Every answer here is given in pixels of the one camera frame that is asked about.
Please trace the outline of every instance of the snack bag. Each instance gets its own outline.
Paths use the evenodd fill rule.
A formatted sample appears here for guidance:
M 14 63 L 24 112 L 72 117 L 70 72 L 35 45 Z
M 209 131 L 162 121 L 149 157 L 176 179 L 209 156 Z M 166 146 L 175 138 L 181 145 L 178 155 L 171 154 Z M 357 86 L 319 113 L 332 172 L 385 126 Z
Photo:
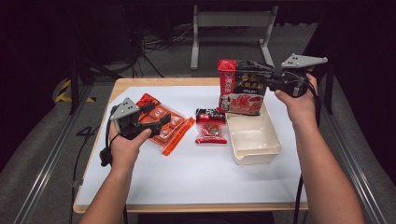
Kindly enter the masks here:
M 219 60 L 220 112 L 260 115 L 266 91 L 265 79 L 274 73 L 268 64 L 243 60 Z
M 224 138 L 225 114 L 216 109 L 197 109 L 195 111 L 199 135 L 195 143 L 226 144 Z
M 165 115 L 171 115 L 171 121 L 161 128 L 161 134 L 150 138 L 151 141 L 160 145 L 164 156 L 169 156 L 183 138 L 186 131 L 194 124 L 193 118 L 185 118 L 171 107 L 161 104 L 159 100 L 145 93 L 136 103 L 137 106 L 154 103 L 155 107 L 147 114 L 142 114 L 139 118 L 140 123 L 151 123 L 160 120 Z

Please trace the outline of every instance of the forearm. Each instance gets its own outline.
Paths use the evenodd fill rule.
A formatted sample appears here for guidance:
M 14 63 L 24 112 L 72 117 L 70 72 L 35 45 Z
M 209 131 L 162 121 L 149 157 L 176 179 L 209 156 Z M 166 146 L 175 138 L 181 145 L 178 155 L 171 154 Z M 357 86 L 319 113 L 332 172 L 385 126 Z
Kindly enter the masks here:
M 80 222 L 119 224 L 131 186 L 131 179 L 132 172 L 123 173 L 112 170 Z
M 294 126 L 309 210 L 317 223 L 363 223 L 357 195 L 316 126 Z

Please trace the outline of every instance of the table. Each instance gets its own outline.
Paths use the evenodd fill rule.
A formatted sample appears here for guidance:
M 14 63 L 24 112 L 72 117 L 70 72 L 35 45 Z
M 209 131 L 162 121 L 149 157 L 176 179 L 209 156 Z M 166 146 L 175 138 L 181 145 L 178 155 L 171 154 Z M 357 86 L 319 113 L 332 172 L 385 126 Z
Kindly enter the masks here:
M 122 78 L 115 84 L 109 98 L 109 106 L 122 102 L 125 94 L 136 101 L 145 91 L 180 113 L 193 116 L 198 107 L 216 107 L 219 79 L 213 77 Z M 169 96 L 175 95 L 175 91 L 182 91 L 179 98 L 168 99 Z M 191 103 L 192 96 L 195 96 L 195 101 Z M 158 146 L 147 141 L 140 148 L 139 159 L 134 168 L 133 182 L 127 199 L 128 212 L 294 209 L 301 173 L 294 133 L 287 117 L 286 107 L 275 98 L 273 92 L 266 93 L 265 103 L 283 147 L 282 153 L 272 162 L 237 165 L 232 158 L 230 141 L 226 146 L 197 146 L 191 141 L 198 134 L 195 125 L 188 130 L 175 151 L 168 157 L 156 149 Z M 101 167 L 98 158 L 98 153 L 104 144 L 104 129 L 108 114 L 107 110 L 84 174 L 83 185 L 75 200 L 74 210 L 77 213 L 85 212 L 110 169 L 109 166 Z M 307 209 L 304 190 L 301 209 Z

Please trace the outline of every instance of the dark floor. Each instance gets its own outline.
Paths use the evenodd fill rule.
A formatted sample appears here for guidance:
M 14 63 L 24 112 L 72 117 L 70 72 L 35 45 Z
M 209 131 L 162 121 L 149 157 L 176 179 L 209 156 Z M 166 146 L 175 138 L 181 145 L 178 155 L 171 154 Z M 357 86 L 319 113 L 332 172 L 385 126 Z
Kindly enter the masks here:
M 274 28 L 269 50 L 275 65 L 286 60 L 292 53 L 302 53 L 309 37 L 315 31 L 316 25 L 301 24 L 298 26 L 277 26 Z M 220 58 L 250 59 L 262 61 L 258 47 L 257 30 L 247 29 L 242 34 L 230 33 L 223 30 L 208 30 L 201 35 L 200 62 L 197 71 L 190 70 L 191 41 L 186 39 L 174 44 L 163 51 L 148 53 L 148 58 L 165 77 L 217 77 L 217 60 Z M 157 77 L 152 66 L 143 59 L 139 59 L 140 68 L 136 67 L 139 76 Z M 130 77 L 131 72 L 122 73 Z M 45 179 L 41 194 L 26 215 L 28 223 L 67 223 L 72 197 L 72 180 L 75 161 L 79 149 L 83 146 L 78 161 L 77 180 L 84 174 L 85 166 L 90 157 L 95 136 L 84 144 L 85 136 L 77 135 L 82 130 L 92 130 L 100 125 L 109 94 L 114 80 L 99 77 L 89 96 L 96 97 L 95 103 L 85 103 L 70 127 L 69 135 L 65 138 L 64 146 L 60 150 L 59 159 L 55 160 L 53 170 Z M 340 149 L 340 139 L 332 131 L 330 122 L 336 121 L 353 160 L 359 165 L 361 175 L 366 179 L 370 191 L 360 192 L 362 207 L 366 215 L 366 223 L 396 223 L 396 188 L 391 183 L 379 163 L 376 161 L 364 136 L 361 134 L 343 90 L 335 80 L 333 89 L 333 116 L 327 116 L 322 111 L 320 129 L 331 147 L 337 160 L 342 164 L 346 173 L 354 179 L 349 169 L 348 160 Z M 56 106 L 44 117 L 32 132 L 26 136 L 6 168 L 0 174 L 0 223 L 12 223 L 18 216 L 24 202 L 39 173 L 57 144 L 59 134 L 65 123 L 70 119 L 68 113 L 70 103 L 56 103 Z M 276 223 L 291 223 L 292 211 L 276 211 Z M 80 215 L 74 214 L 73 223 L 78 222 Z M 130 223 L 136 223 L 136 215 L 130 214 Z M 306 223 L 312 223 L 308 216 Z

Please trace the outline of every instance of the white plastic container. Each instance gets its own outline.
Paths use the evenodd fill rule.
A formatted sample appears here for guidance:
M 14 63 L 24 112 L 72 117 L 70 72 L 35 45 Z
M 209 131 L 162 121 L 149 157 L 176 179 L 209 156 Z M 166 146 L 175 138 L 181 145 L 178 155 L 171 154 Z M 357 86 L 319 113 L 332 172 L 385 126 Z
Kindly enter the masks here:
M 265 102 L 259 116 L 226 113 L 237 164 L 271 162 L 282 150 Z

